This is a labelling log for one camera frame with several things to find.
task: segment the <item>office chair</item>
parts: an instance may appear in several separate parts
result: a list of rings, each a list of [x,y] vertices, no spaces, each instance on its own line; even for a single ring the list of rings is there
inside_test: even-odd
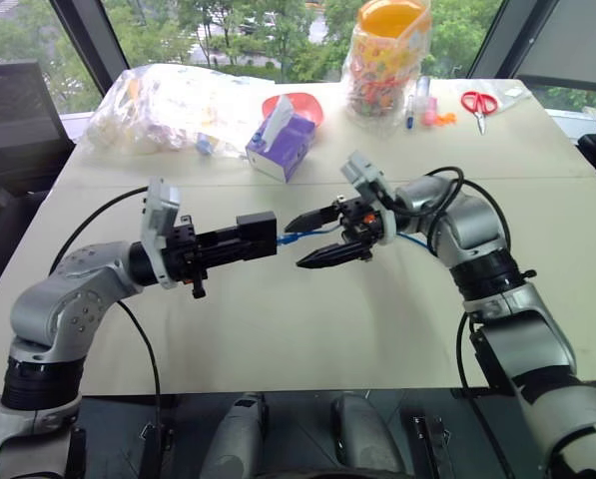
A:
[[[0,275],[74,147],[38,63],[0,64]]]

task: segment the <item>red bowl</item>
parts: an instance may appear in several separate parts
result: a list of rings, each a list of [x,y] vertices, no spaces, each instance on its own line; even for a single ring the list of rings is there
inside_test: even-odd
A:
[[[321,125],[321,122],[324,120],[324,112],[321,110],[319,101],[313,95],[309,93],[286,93],[286,95],[289,97],[291,104],[294,106],[294,111],[298,115],[311,120],[315,123],[316,127]],[[275,95],[274,97],[267,98],[262,103],[262,114],[265,118],[274,110],[279,98],[280,95]]]

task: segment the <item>orange lid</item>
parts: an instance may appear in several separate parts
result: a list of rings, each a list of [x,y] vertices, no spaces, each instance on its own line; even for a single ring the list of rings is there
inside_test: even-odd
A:
[[[397,38],[425,11],[415,0],[370,0],[357,11],[357,23],[364,32]]]

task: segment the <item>pen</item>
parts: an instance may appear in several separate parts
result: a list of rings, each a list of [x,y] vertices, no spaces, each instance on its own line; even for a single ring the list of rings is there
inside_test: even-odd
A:
[[[413,128],[413,117],[414,117],[414,109],[413,104],[415,102],[415,97],[412,95],[408,95],[408,102],[406,103],[406,127],[410,130]]]

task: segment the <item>scissors handle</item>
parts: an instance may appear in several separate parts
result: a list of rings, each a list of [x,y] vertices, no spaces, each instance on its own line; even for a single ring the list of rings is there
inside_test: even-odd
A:
[[[490,115],[497,110],[497,100],[485,93],[466,92],[461,96],[461,106],[470,113]]]

